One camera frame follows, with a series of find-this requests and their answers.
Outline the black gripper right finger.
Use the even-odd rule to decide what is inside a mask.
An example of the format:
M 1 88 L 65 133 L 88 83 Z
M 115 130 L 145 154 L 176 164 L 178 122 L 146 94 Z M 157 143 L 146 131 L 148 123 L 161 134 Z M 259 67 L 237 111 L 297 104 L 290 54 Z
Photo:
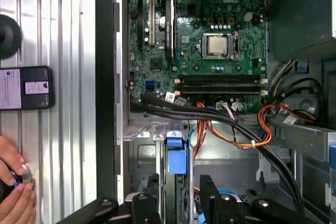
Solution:
M 249 205 L 232 194 L 221 194 L 210 175 L 200 175 L 199 199 L 206 223 L 314 223 L 282 204 L 257 198 Z

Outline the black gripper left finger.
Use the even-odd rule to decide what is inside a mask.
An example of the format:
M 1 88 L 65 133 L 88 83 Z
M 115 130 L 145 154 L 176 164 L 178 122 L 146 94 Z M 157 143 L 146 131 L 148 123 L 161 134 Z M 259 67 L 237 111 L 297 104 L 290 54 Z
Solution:
M 157 203 L 159 189 L 159 174 L 152 174 L 148 177 L 145 190 L 128 194 L 123 204 L 109 197 L 98 198 L 59 223 L 160 223 Z

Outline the person's right hand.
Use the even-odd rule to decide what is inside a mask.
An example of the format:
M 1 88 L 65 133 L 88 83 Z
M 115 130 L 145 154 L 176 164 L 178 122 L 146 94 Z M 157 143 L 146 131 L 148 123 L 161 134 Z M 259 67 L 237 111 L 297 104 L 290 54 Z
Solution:
M 12 172 L 23 175 L 25 160 L 7 139 L 1 137 L 1 180 L 14 185 Z M 34 223 L 36 192 L 32 183 L 19 184 L 1 203 L 1 223 Z

